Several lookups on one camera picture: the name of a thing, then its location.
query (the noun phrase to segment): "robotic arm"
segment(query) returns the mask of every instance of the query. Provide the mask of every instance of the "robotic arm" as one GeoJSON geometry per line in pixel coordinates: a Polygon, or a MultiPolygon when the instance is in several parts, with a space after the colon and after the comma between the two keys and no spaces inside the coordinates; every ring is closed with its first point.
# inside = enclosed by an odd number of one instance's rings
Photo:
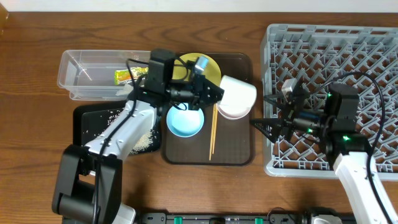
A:
{"type": "Polygon", "coordinates": [[[131,149],[157,125],[170,103],[188,103],[189,110],[198,110],[223,97],[224,90],[202,75],[208,62],[206,57],[188,61],[183,80],[172,79],[176,58],[174,52],[153,50],[144,87],[132,91],[119,117],[85,146],[66,148],[53,196],[54,213],[84,223],[133,223],[135,210],[121,203],[123,162],[131,149]],[[79,175],[93,171],[97,172],[96,185],[79,179],[79,175]]]}
{"type": "Polygon", "coordinates": [[[286,80],[282,93],[264,97],[264,101],[281,109],[280,118],[253,119],[251,124],[273,143],[280,135],[285,136],[287,141],[291,140],[295,131],[318,138],[318,142],[309,140],[317,143],[326,154],[330,167],[333,167],[346,190],[357,223],[388,223],[382,207],[393,223],[398,222],[394,207],[377,175],[370,143],[365,135],[355,131],[359,103],[357,89],[344,84],[330,85],[322,113],[303,109],[304,99],[310,94],[296,79],[286,80]],[[285,104],[274,100],[281,97],[284,97],[285,104]],[[372,177],[368,176],[367,170],[369,156],[372,177]],[[369,178],[373,179],[376,193],[369,178]],[[378,203],[376,194],[383,206],[378,203]]]}

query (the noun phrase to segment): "wooden chopstick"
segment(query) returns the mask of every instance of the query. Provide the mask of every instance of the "wooden chopstick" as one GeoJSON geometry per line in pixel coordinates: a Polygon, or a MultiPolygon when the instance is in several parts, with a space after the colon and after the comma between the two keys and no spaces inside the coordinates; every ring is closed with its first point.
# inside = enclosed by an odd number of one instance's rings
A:
{"type": "Polygon", "coordinates": [[[209,161],[211,160],[211,155],[214,154],[214,146],[215,146],[215,133],[216,133],[216,127],[217,127],[217,107],[216,105],[213,106],[213,119],[211,120],[211,136],[210,136],[210,155],[209,155],[209,161]]]}

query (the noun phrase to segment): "snack wrapper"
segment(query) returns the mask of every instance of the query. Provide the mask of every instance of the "snack wrapper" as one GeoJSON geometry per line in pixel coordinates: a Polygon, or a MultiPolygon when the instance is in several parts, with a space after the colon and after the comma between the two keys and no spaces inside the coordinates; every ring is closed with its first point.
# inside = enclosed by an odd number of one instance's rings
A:
{"type": "MultiPolygon", "coordinates": [[[[134,80],[136,80],[141,75],[145,75],[148,73],[148,68],[141,68],[141,67],[131,67],[131,73],[134,80]]],[[[114,84],[127,84],[131,83],[131,77],[129,74],[129,70],[116,70],[114,72],[114,84]]]]}

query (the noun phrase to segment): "lattice crate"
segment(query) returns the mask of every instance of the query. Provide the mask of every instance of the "lattice crate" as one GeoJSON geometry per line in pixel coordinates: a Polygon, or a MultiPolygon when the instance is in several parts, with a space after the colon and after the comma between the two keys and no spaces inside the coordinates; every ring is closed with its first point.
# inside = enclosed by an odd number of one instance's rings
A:
{"type": "MultiPolygon", "coordinates": [[[[261,73],[265,95],[280,92],[283,81],[301,78],[308,91],[346,72],[367,72],[382,86],[386,123],[374,157],[382,180],[398,180],[398,29],[272,24],[261,43],[261,73]]],[[[380,99],[366,77],[346,77],[342,83],[358,89],[357,130],[372,144],[379,128],[380,99]]],[[[305,102],[322,110],[328,89],[305,102]]],[[[280,110],[264,103],[264,117],[280,110]]],[[[315,144],[294,134],[273,144],[264,137],[264,170],[273,176],[336,178],[315,144]]]]}

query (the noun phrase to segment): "wooden table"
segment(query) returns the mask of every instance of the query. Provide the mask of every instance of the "wooden table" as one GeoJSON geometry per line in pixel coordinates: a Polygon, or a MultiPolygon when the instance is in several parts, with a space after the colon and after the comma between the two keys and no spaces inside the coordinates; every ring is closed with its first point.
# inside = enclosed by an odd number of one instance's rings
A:
{"type": "MultiPolygon", "coordinates": [[[[72,112],[85,103],[57,86],[63,51],[241,52],[251,57],[260,96],[259,46],[272,23],[398,27],[398,14],[12,12],[0,43],[0,223],[60,223],[51,211],[58,165],[72,143],[72,112]]],[[[258,98],[257,117],[261,108],[258,98]]],[[[255,139],[256,158],[246,167],[172,166],[159,152],[130,157],[123,202],[179,213],[352,211],[338,180],[267,176],[259,131],[255,139]]],[[[398,209],[398,182],[384,187],[398,209]]]]}

